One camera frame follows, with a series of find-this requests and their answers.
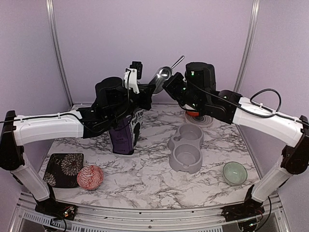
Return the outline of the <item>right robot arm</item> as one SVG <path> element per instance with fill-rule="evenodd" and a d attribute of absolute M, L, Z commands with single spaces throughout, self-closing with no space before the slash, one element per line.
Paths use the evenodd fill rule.
<path fill-rule="evenodd" d="M 281 114 L 252 98 L 230 90 L 216 90 L 215 70 L 211 64 L 191 62 L 185 74 L 164 75 L 162 88 L 184 110 L 211 116 L 219 121 L 256 129 L 285 143 L 282 159 L 247 192 L 239 212 L 250 216 L 268 196 L 291 176 L 303 173 L 309 165 L 309 122 Z"/>

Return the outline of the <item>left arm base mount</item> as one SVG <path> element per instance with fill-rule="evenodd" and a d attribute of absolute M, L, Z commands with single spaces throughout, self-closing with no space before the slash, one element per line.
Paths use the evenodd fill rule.
<path fill-rule="evenodd" d="M 58 202 L 53 188 L 49 184 L 47 186 L 49 189 L 49 198 L 44 201 L 35 200 L 35 211 L 59 219 L 74 220 L 77 206 L 70 203 Z"/>

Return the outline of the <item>grey double pet bowl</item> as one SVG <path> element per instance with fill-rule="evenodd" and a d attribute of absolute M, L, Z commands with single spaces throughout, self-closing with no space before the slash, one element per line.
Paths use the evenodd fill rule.
<path fill-rule="evenodd" d="M 179 126 L 168 142 L 170 150 L 169 165 L 174 171 L 197 173 L 202 167 L 201 145 L 204 133 L 193 124 Z"/>

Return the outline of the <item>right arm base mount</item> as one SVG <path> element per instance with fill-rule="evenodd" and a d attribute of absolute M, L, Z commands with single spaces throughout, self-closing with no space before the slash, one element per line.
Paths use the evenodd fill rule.
<path fill-rule="evenodd" d="M 252 197 L 253 187 L 254 185 L 248 189 L 244 202 L 221 208 L 221 216 L 226 222 L 254 217 L 265 212 L 263 203 L 255 201 Z"/>

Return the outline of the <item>purple puppy food bag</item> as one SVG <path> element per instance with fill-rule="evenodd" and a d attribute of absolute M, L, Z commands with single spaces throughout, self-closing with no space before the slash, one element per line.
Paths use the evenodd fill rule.
<path fill-rule="evenodd" d="M 118 127 L 109 130 L 112 152 L 132 155 L 143 124 L 144 110 L 138 108 L 131 115 L 121 119 Z"/>

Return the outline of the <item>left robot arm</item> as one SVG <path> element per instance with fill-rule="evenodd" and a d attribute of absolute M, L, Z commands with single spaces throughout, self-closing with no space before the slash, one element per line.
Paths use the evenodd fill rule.
<path fill-rule="evenodd" d="M 154 84 L 130 84 L 130 78 L 108 77 L 95 85 L 90 107 L 40 116 L 6 113 L 0 134 L 0 166 L 10 171 L 51 215 L 61 211 L 53 190 L 34 170 L 24 145 L 58 138 L 93 138 L 120 127 L 121 120 L 137 109 L 150 110 Z"/>

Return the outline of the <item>silver metal scoop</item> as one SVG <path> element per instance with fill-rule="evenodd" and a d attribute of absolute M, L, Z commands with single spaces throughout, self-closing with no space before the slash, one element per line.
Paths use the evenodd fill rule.
<path fill-rule="evenodd" d="M 155 75 L 149 82 L 150 85 L 155 85 L 153 96 L 159 94 L 163 90 L 164 82 L 173 75 L 173 69 L 179 63 L 181 63 L 184 59 L 185 59 L 185 56 L 182 55 L 171 67 L 164 66 L 164 67 L 159 68 L 159 70 L 155 73 Z"/>

